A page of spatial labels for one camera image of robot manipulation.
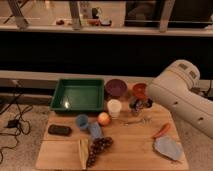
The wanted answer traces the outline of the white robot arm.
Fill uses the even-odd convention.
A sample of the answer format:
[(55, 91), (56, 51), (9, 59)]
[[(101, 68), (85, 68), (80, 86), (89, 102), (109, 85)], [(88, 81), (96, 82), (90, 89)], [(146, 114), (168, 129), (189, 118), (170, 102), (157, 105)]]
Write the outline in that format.
[(198, 68), (187, 60), (176, 60), (148, 85), (137, 83), (132, 87), (136, 99), (153, 102), (213, 139), (213, 101), (191, 91), (199, 81)]

